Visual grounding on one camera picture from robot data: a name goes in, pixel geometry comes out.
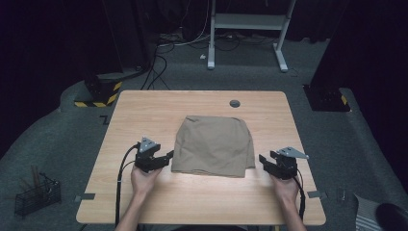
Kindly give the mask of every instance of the gray carpet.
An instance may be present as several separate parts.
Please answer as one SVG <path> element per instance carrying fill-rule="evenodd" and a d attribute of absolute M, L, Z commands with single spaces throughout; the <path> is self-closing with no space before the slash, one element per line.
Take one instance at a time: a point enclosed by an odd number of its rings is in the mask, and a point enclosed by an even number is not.
<path fill-rule="evenodd" d="M 231 42 L 217 43 L 228 49 Z M 355 230 L 357 202 L 353 193 L 376 202 L 392 202 L 405 209 L 408 198 L 383 157 L 350 90 L 343 89 L 352 112 L 326 113 L 310 109 L 302 85 L 309 84 L 327 42 L 311 44 L 286 41 L 283 51 L 290 71 L 280 72 L 270 43 L 241 44 L 233 51 L 216 51 L 216 69 L 201 60 L 207 49 L 176 46 L 161 54 L 167 60 L 162 76 L 171 90 L 281 90 L 286 93 L 316 185 L 327 198 L 323 205 L 327 222 L 309 230 Z M 163 53 L 171 47 L 162 47 Z M 157 59 L 160 72 L 165 63 Z M 146 73 L 123 82 L 120 90 L 139 90 Z M 13 144 L 0 161 L 0 230 L 80 230 L 76 221 L 79 203 L 74 201 L 87 185 L 100 145 L 107 131 L 108 108 L 76 108 L 73 101 L 83 83 L 68 88 L 61 106 L 39 119 Z M 166 90 L 158 80 L 152 88 Z M 14 197 L 21 193 L 20 178 L 29 182 L 31 166 L 62 183 L 61 204 L 53 204 L 25 218 L 15 216 Z M 346 204 L 336 201 L 336 189 L 346 188 Z M 112 224 L 90 224 L 84 230 L 113 230 Z"/>

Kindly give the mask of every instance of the yellow and black tape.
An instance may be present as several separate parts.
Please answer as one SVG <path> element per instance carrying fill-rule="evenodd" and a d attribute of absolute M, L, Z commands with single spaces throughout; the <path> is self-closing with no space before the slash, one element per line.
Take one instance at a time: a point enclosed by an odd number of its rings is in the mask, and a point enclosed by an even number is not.
<path fill-rule="evenodd" d="M 122 82 L 115 83 L 110 89 L 104 90 L 103 95 L 101 95 L 100 98 L 98 99 L 75 100 L 75 106 L 80 107 L 80 108 L 109 107 L 115 102 L 121 85 L 122 85 Z"/>

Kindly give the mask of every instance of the forearm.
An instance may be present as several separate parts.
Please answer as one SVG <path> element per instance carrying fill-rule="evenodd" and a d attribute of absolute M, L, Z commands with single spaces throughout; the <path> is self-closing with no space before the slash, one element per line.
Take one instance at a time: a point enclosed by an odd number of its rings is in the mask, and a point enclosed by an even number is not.
<path fill-rule="evenodd" d="M 299 216 L 297 208 L 293 202 L 281 201 L 282 214 L 289 231 L 306 231 L 302 219 Z"/>
<path fill-rule="evenodd" d="M 126 209 L 125 214 L 120 219 L 115 231 L 135 231 L 138 227 L 140 210 L 143 206 L 146 195 L 134 195 Z"/>

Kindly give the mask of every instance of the table leg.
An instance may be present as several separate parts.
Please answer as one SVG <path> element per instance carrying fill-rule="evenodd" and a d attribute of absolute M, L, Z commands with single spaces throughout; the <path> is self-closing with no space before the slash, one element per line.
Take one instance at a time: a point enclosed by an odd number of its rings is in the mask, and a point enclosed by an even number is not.
<path fill-rule="evenodd" d="M 288 66 L 286 65 L 285 58 L 283 57 L 283 54 L 282 54 L 282 45 L 283 45 L 283 41 L 285 40 L 286 33 L 288 31 L 289 23 L 291 22 L 292 12 L 293 12 L 295 3 L 296 3 L 296 0 L 291 0 L 288 11 L 286 13 L 285 21 L 282 26 L 282 30 L 279 36 L 278 43 L 273 44 L 273 50 L 276 54 L 276 58 L 278 60 L 279 67 L 282 72 L 288 71 Z"/>
<path fill-rule="evenodd" d="M 216 67 L 216 50 L 214 48 L 215 33 L 216 33 L 216 0 L 213 0 L 213 7 L 211 9 L 210 45 L 208 48 L 208 69 L 214 69 Z"/>

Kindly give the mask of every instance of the wooden table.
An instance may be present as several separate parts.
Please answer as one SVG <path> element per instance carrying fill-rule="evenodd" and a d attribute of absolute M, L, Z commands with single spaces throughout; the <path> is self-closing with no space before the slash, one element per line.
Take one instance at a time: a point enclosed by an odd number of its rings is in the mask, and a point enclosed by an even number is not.
<path fill-rule="evenodd" d="M 239 100 L 240 107 L 231 107 L 231 100 Z M 256 168 L 248 169 L 244 178 L 227 178 L 172 173 L 170 166 L 165 167 L 145 203 L 140 223 L 284 224 L 271 180 L 258 161 L 258 154 L 268 157 L 270 150 L 286 146 L 304 151 L 288 100 L 279 91 L 123 91 L 85 191 L 95 193 L 95 197 L 82 200 L 77 220 L 115 223 L 116 177 L 124 154 L 146 136 L 162 145 L 155 156 L 165 155 L 174 149 L 176 133 L 186 116 L 243 119 L 254 141 Z M 126 163 L 134 161 L 135 154 L 131 153 Z M 297 163 L 304 191 L 315 191 L 307 161 L 298 159 Z M 121 214 L 132 195 L 131 168 L 123 172 Z M 324 224 L 319 198 L 306 197 L 304 223 Z"/>

